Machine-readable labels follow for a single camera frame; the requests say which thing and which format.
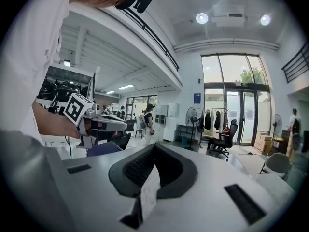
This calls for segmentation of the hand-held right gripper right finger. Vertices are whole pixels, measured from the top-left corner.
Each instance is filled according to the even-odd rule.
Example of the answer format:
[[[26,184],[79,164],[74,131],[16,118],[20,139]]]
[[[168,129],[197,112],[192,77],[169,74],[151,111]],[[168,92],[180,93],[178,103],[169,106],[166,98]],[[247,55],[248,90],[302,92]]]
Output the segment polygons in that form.
[[[253,231],[225,187],[238,185],[266,213],[276,203],[268,192],[230,163],[205,154],[167,145],[197,167],[195,184],[181,197],[158,200],[141,232]]]

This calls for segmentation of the person's white shirt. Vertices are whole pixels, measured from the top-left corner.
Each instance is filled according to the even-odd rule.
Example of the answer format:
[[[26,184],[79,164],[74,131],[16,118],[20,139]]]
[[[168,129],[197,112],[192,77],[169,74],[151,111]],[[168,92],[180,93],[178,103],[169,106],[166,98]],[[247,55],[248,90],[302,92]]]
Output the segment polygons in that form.
[[[32,104],[58,59],[69,0],[29,0],[0,48],[0,129],[41,141]]]

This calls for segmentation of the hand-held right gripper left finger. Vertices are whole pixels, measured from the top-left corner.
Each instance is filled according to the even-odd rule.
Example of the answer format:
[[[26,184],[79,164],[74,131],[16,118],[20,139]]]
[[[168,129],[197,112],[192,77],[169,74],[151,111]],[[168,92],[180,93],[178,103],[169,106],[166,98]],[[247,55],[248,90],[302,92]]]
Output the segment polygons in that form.
[[[82,232],[150,232],[147,225],[156,209],[156,168],[153,167],[135,198],[120,194],[110,181],[110,168],[126,158],[133,158],[144,145],[102,156],[65,160],[74,189],[85,212]]]

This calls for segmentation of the glass entrance door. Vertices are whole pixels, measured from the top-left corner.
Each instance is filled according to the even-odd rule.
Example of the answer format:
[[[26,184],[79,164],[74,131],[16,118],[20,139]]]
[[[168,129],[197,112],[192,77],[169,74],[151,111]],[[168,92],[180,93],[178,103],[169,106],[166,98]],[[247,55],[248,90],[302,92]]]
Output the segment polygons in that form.
[[[236,119],[234,145],[253,146],[257,132],[271,129],[271,96],[259,55],[212,54],[202,56],[204,107],[224,108],[226,127]]]

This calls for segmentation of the person's left forearm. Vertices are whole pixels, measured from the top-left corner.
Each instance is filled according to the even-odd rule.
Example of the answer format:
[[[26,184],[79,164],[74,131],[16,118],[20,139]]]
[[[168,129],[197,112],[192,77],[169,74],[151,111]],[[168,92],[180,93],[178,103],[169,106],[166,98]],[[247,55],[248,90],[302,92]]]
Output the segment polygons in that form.
[[[76,126],[66,116],[50,113],[37,102],[32,104],[32,110],[41,135],[80,138]]]

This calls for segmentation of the black balcony railing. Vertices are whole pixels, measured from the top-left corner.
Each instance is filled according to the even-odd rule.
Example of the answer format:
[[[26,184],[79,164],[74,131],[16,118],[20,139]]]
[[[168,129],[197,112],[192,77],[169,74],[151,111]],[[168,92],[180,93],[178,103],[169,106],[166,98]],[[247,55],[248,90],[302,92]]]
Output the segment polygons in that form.
[[[300,48],[300,50],[282,67],[287,83],[292,82],[302,74],[309,71],[309,42]]]
[[[160,49],[164,52],[165,56],[171,61],[176,71],[179,71],[179,65],[171,52],[168,50],[167,46],[163,43],[163,41],[158,37],[158,35],[150,28],[150,26],[132,9],[128,8],[124,10],[124,13],[127,17],[129,17],[132,21],[134,21],[144,32],[146,32],[160,47]]]

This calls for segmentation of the white wall lockers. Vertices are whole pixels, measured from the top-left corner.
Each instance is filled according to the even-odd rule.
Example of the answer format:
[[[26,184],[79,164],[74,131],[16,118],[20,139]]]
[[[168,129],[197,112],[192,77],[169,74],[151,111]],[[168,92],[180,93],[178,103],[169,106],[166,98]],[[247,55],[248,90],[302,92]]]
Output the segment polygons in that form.
[[[154,111],[158,115],[163,115],[170,118],[178,118],[180,105],[178,103],[169,103],[168,105],[158,104]]]

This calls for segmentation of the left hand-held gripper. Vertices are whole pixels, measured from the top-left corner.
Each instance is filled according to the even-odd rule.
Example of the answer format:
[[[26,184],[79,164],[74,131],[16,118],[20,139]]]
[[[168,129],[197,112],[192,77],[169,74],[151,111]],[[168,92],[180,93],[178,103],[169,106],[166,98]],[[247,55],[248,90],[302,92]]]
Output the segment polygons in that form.
[[[72,93],[64,109],[64,115],[76,126],[81,142],[77,148],[91,149],[98,143],[91,130],[125,131],[127,123],[117,117],[100,115],[99,106],[81,94]]]

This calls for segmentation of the grey shell chair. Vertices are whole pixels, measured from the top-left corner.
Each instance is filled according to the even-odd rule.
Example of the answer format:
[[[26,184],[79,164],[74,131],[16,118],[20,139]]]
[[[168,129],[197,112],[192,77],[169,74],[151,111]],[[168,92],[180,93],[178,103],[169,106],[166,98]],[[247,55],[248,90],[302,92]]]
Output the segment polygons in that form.
[[[292,164],[287,155],[274,153],[265,160],[260,173],[275,174],[285,180],[291,166]]]

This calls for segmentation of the blue upholstered chair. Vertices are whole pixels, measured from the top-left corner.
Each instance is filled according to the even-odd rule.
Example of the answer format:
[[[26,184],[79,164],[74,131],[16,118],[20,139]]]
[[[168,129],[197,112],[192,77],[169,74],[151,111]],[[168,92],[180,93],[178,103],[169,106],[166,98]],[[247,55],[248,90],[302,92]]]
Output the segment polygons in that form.
[[[103,144],[94,145],[91,149],[88,149],[86,156],[95,157],[95,156],[116,153],[120,151],[122,151],[122,149],[114,142],[106,142]]]

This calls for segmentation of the cardboard box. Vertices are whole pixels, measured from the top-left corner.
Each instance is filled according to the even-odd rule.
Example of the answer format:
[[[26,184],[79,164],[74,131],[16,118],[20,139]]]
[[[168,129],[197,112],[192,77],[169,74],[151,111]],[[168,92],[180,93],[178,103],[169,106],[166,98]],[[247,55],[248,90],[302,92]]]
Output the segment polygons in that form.
[[[272,137],[264,132],[257,132],[253,147],[262,155],[269,154],[272,148]]]

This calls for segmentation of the black office chair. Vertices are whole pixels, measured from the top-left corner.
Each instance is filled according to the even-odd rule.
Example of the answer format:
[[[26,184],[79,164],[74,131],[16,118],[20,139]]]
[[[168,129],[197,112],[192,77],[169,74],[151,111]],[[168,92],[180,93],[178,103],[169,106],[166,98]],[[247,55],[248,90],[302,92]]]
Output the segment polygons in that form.
[[[211,152],[217,153],[218,155],[223,155],[226,157],[226,162],[229,160],[229,152],[227,149],[230,149],[233,146],[233,138],[238,129],[238,122],[236,119],[231,121],[229,130],[225,130],[222,132],[218,132],[219,139],[211,138],[207,145],[207,150]]]

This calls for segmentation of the white ceiling air conditioner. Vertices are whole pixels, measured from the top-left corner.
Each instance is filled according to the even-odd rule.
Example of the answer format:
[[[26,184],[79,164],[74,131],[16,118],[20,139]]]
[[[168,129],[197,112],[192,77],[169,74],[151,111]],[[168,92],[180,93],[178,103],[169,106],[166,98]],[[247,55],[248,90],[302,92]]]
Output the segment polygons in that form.
[[[214,5],[211,21],[217,27],[243,27],[245,22],[244,6],[231,4]]]

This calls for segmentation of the clothes rack with garments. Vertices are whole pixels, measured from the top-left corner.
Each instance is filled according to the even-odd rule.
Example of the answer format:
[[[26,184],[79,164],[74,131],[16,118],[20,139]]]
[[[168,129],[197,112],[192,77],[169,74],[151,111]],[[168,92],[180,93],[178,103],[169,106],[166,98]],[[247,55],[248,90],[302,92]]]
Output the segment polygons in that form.
[[[226,110],[224,108],[206,107],[203,109],[202,115],[203,132],[201,140],[219,139],[219,133],[226,128]]]

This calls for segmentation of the black standing fan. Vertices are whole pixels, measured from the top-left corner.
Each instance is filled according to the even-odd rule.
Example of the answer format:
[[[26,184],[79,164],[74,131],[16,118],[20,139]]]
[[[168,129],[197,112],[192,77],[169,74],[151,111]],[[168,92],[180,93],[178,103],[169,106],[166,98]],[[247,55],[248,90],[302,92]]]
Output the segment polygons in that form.
[[[279,114],[275,114],[272,116],[271,125],[272,139],[274,139],[275,135],[278,135],[282,129],[282,119]]]
[[[197,112],[194,107],[190,107],[187,110],[185,122],[186,122],[187,129],[191,129],[190,142],[189,142],[189,146],[186,147],[186,149],[191,150],[191,146],[192,146],[192,143],[195,137],[196,125],[198,122]]]

